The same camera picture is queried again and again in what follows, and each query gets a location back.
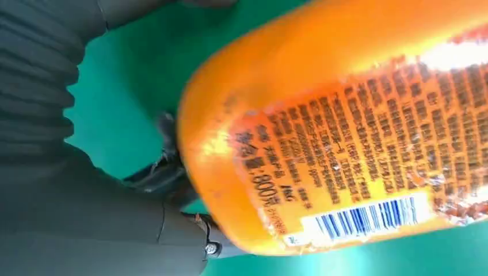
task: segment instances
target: white barcode sticker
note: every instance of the white barcode sticker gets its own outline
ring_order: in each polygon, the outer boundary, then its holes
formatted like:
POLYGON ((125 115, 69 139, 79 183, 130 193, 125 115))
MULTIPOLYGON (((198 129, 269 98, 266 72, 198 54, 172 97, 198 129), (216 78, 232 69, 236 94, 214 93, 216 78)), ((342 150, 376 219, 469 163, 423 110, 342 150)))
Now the white barcode sticker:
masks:
POLYGON ((304 231, 318 246, 392 233, 432 217, 427 195, 412 194, 302 218, 304 231))

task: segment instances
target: plastic bottle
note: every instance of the plastic bottle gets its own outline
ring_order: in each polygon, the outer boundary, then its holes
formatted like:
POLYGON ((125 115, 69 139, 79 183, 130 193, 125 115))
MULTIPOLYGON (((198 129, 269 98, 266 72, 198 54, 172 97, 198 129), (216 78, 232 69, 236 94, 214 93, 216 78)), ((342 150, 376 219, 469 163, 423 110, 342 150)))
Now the plastic bottle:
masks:
POLYGON ((179 113, 225 234, 297 255, 481 221, 488 1, 315 1, 202 66, 179 113))

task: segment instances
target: bottle label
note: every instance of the bottle label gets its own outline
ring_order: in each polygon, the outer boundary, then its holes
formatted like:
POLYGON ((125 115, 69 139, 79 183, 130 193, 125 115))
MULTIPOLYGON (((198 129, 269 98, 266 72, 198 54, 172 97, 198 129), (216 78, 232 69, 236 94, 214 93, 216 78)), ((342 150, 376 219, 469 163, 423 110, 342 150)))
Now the bottle label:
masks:
POLYGON ((264 227, 313 252, 485 219, 486 30, 234 122, 235 168, 264 227))

